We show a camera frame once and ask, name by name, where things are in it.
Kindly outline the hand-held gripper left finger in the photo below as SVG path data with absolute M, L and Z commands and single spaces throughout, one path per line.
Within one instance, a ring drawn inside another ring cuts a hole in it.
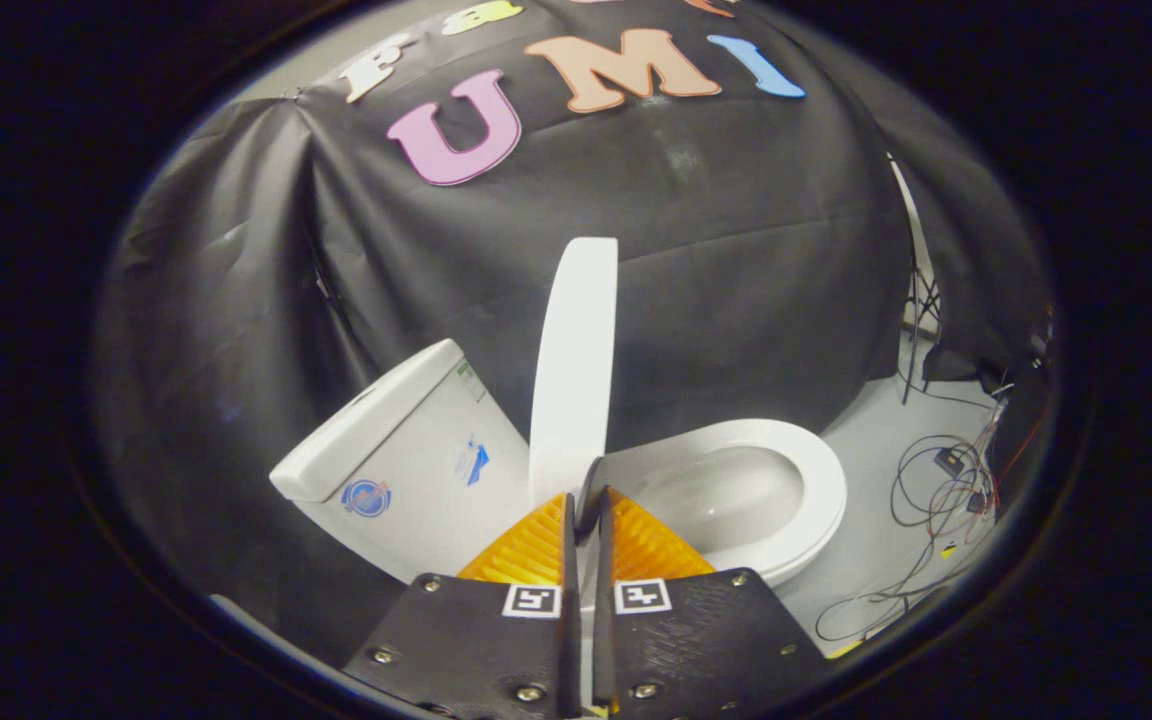
M 417 575 L 346 673 L 448 719 L 579 717 L 573 497 L 559 493 L 457 574 Z

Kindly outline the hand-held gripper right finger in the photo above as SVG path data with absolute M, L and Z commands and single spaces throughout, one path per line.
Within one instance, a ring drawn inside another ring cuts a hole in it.
M 761 719 L 827 679 L 758 573 L 713 568 L 616 488 L 599 514 L 591 692 L 612 719 Z

